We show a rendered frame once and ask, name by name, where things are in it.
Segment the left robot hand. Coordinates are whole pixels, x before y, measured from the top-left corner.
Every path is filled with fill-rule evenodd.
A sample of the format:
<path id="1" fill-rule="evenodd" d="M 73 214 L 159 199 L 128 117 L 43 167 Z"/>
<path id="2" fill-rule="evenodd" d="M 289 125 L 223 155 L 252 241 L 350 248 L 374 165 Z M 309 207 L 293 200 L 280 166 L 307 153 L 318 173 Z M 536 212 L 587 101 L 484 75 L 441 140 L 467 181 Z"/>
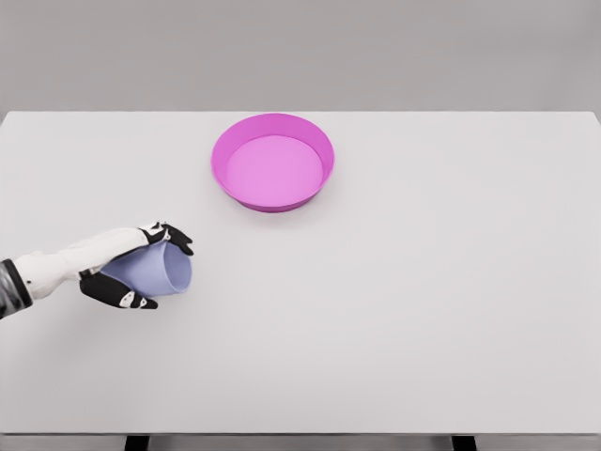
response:
<path id="1" fill-rule="evenodd" d="M 168 223 L 156 222 L 138 227 L 121 227 L 78 241 L 61 250 L 67 274 L 79 281 L 81 292 L 96 301 L 119 309 L 156 309 L 158 303 L 122 282 L 104 274 L 101 269 L 114 259 L 139 248 L 166 241 L 191 257 L 193 240 Z"/>

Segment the lavender cup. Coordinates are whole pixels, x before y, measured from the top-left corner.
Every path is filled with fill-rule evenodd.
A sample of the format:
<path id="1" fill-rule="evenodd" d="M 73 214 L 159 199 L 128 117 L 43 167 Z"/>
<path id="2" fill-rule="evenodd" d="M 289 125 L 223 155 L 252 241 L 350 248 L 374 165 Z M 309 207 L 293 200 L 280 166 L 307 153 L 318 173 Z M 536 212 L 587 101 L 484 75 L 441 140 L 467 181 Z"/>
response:
<path id="1" fill-rule="evenodd" d="M 168 241 L 136 249 L 109 262 L 100 271 L 144 297 L 183 293 L 193 276 L 191 258 Z"/>

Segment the pink round plate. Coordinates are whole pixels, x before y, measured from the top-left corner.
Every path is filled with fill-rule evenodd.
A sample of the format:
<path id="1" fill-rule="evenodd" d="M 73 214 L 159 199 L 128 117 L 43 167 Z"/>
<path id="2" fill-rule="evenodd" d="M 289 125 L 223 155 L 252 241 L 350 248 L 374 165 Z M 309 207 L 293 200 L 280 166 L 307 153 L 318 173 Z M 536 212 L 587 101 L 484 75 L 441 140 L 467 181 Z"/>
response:
<path id="1" fill-rule="evenodd" d="M 213 177 L 242 206 L 275 213 L 297 209 L 328 183 L 335 165 L 330 137 L 285 113 L 246 117 L 226 129 L 210 156 Z"/>

